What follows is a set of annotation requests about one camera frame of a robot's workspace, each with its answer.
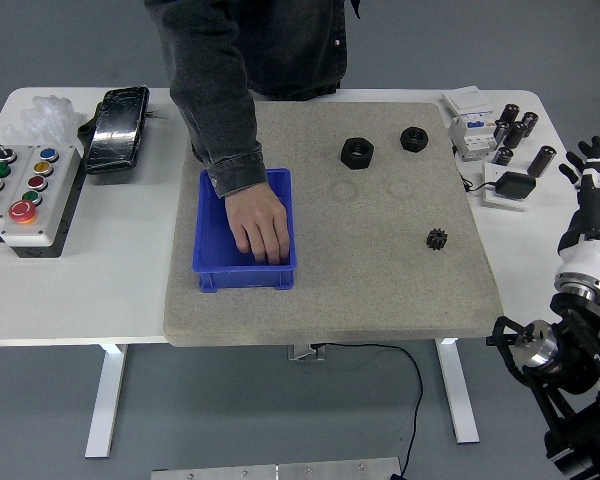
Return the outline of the person's right hand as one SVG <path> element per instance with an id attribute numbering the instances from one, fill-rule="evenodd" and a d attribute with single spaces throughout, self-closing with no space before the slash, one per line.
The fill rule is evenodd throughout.
<path id="1" fill-rule="evenodd" d="M 287 212 L 268 183 L 247 187 L 225 198 L 226 215 L 237 249 L 257 262 L 279 265 L 288 260 Z"/>

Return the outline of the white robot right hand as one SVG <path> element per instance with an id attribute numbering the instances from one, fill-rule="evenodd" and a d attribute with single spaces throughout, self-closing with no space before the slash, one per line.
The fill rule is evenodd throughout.
<path id="1" fill-rule="evenodd" d="M 600 137 L 581 141 L 578 148 L 580 155 L 569 151 L 559 166 L 574 187 L 578 208 L 558 244 L 562 265 L 555 288 L 579 289 L 583 296 L 600 301 Z"/>

